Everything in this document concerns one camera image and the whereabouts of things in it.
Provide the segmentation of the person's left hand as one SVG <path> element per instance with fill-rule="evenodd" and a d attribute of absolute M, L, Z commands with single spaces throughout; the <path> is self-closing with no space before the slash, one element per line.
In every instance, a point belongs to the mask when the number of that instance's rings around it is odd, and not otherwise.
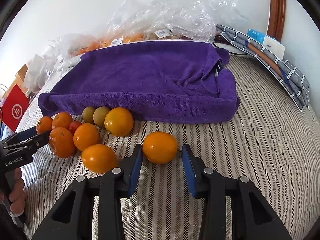
<path fill-rule="evenodd" d="M 14 171 L 14 187 L 9 194 L 9 200 L 11 201 L 10 210 L 15 215 L 21 215 L 25 209 L 25 192 L 24 192 L 24 180 L 22 179 L 22 171 L 17 168 Z"/>

